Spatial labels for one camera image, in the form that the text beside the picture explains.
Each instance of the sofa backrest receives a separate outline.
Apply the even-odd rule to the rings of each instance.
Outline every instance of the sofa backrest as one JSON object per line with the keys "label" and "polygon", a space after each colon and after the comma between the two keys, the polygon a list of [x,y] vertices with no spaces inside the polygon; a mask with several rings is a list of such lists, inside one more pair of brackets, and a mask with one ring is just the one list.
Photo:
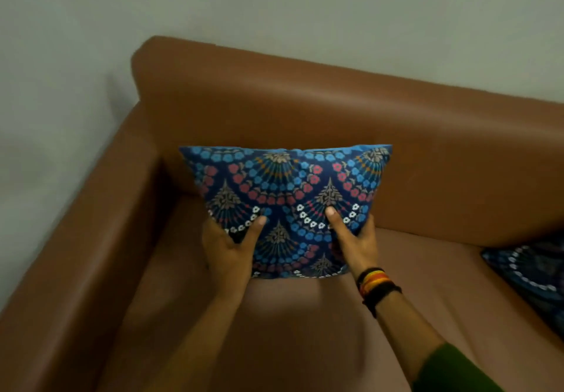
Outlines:
{"label": "sofa backrest", "polygon": [[564,224],[564,105],[153,37],[132,69],[178,187],[178,147],[393,144],[380,227],[499,246]]}

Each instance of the sofa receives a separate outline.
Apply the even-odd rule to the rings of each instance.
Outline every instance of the sofa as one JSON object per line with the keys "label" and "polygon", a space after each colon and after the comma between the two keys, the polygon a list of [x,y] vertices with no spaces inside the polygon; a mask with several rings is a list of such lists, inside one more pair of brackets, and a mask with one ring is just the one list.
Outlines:
{"label": "sofa", "polygon": [[[505,390],[564,387],[564,344],[480,257],[564,225],[564,105],[168,37],[0,317],[0,390],[140,391],[212,296],[180,145],[393,144],[381,264]],[[407,391],[349,275],[250,281],[213,391]]]}

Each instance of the blue patterned cushion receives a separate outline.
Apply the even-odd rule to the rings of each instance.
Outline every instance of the blue patterned cushion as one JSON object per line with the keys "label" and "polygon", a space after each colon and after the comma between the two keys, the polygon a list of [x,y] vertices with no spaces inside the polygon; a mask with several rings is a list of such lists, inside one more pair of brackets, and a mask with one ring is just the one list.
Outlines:
{"label": "blue patterned cushion", "polygon": [[347,271],[324,210],[357,234],[366,221],[391,146],[312,150],[180,147],[209,214],[236,243],[257,216],[253,277],[327,277]]}
{"label": "blue patterned cushion", "polygon": [[564,339],[564,232],[482,257]]}

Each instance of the hand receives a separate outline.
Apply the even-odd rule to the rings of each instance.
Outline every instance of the hand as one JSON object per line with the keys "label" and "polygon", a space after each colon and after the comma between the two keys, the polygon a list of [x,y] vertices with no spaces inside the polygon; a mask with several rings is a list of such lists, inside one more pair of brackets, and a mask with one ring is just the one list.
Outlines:
{"label": "hand", "polygon": [[213,218],[204,222],[202,245],[217,297],[236,302],[243,299],[253,267],[254,247],[265,224],[266,217],[257,218],[243,242],[236,245]]}
{"label": "hand", "polygon": [[358,237],[354,236],[343,223],[341,216],[339,216],[335,208],[329,206],[325,210],[325,214],[331,227],[333,227],[337,233],[341,250],[355,281],[367,268],[379,267],[376,230],[374,228],[374,217],[372,214],[368,216],[368,220]]}

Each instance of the left hand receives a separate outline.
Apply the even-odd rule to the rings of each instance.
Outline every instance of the left hand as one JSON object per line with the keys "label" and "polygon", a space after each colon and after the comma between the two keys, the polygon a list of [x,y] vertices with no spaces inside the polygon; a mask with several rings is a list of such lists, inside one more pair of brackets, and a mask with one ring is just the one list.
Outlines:
{"label": "left hand", "polygon": [[254,247],[265,224],[266,217],[257,218],[243,242],[236,245],[213,218],[204,222],[202,245],[217,297],[237,302],[243,299],[253,267]]}

